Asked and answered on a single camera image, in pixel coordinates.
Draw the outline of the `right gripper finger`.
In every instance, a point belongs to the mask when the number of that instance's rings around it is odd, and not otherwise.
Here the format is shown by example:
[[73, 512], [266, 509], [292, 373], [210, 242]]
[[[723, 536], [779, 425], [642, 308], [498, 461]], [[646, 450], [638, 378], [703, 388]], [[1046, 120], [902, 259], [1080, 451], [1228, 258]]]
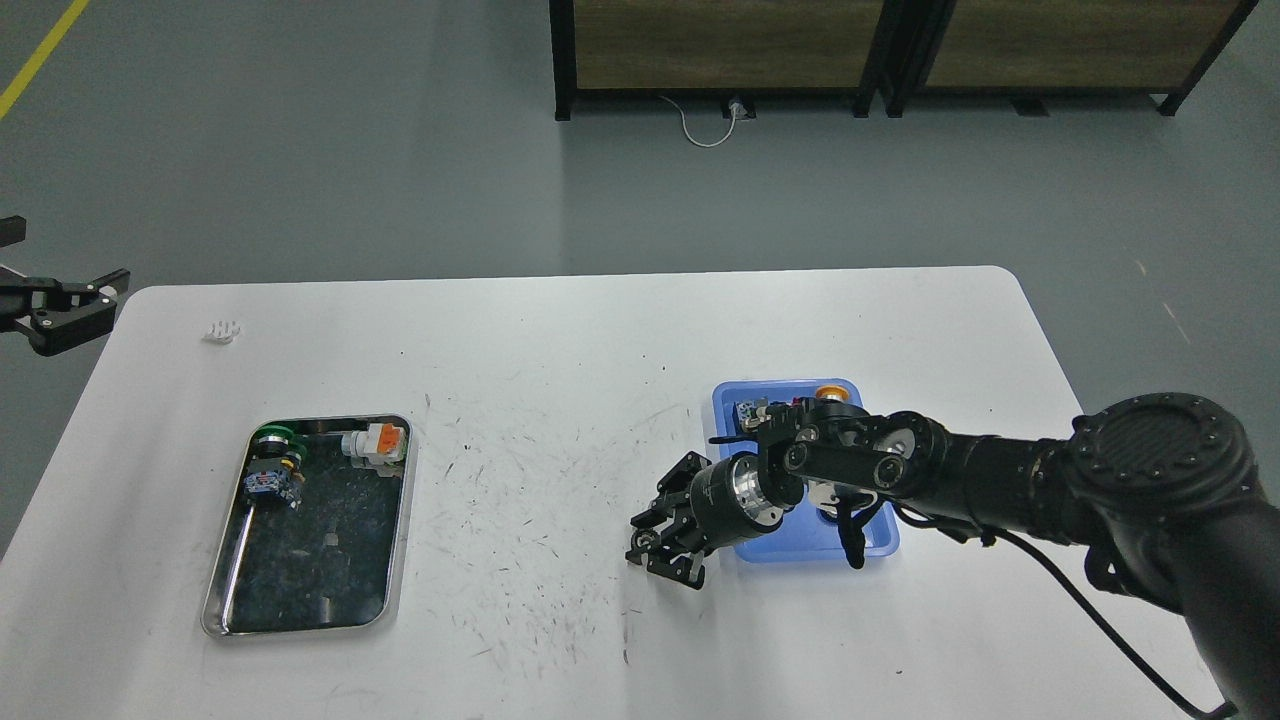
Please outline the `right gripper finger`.
[[626, 560], [645, 571], [676, 582], [691, 589], [701, 589], [707, 579], [705, 556], [707, 538], [695, 525], [672, 525], [652, 528], [660, 536], [660, 546], [649, 553], [632, 550], [631, 539], [639, 529], [632, 529]]
[[649, 506], [630, 519], [631, 528], [652, 529], [673, 520], [681, 509], [687, 509], [690, 505], [695, 475], [710, 465], [712, 461], [700, 454], [685, 454], [657, 482], [655, 498]]

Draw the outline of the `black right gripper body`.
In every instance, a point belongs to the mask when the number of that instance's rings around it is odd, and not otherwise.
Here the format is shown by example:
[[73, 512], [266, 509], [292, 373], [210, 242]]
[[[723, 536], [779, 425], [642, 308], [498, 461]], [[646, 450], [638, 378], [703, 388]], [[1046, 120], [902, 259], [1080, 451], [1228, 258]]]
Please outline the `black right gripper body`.
[[762, 460], [737, 452], [718, 462], [690, 454], [685, 541], [691, 551], [736, 546], [777, 530], [791, 509], [765, 493]]

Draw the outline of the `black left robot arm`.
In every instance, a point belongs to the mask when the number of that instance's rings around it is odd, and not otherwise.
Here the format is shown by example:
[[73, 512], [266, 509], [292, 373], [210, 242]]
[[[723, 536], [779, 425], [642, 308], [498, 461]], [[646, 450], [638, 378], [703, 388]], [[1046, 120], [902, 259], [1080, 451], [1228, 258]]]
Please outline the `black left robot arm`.
[[1, 332], [24, 336], [40, 356], [56, 356], [109, 336], [129, 286], [125, 268], [68, 283], [1, 265]]

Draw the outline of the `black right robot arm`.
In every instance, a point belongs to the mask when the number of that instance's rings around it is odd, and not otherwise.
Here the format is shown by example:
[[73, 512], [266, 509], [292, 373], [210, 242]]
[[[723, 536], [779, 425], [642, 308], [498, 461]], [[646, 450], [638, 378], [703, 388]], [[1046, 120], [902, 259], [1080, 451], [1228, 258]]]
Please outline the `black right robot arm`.
[[864, 525], [892, 505], [910, 527], [1023, 550], [1161, 692], [1204, 717], [1032, 541], [1083, 546], [1096, 589], [1184, 619], [1222, 693], [1211, 719], [1275, 719], [1279, 515], [1243, 425], [1201, 396], [1153, 393], [1071, 428], [1066, 439], [957, 434], [919, 413], [873, 415], [835, 386], [750, 402], [724, 442], [754, 450], [680, 459], [632, 516], [625, 557], [699, 589], [707, 556], [778, 530], [826, 488], [846, 562], [860, 569]]

